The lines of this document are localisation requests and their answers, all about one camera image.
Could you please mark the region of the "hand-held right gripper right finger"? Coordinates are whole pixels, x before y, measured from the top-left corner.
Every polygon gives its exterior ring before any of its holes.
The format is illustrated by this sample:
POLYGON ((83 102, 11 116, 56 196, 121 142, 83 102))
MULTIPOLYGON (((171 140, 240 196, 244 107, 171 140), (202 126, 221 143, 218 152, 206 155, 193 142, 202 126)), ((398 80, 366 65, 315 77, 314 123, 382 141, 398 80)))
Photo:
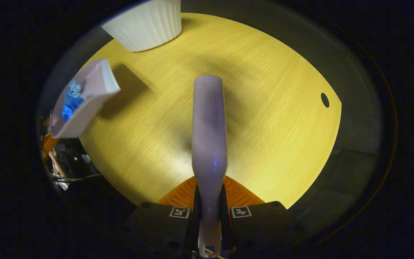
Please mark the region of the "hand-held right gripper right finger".
POLYGON ((222 256, 228 259, 292 258, 302 225, 279 201, 264 202, 225 177, 221 190, 222 256))

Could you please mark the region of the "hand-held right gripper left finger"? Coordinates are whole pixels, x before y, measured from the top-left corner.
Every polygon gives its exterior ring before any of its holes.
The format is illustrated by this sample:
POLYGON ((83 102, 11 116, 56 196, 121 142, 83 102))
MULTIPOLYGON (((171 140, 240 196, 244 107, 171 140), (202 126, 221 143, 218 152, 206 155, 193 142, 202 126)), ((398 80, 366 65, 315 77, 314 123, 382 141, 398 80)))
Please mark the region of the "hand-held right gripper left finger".
POLYGON ((119 240, 133 259, 194 259, 201 219, 197 181, 191 177, 159 202, 143 202, 125 220, 119 240))

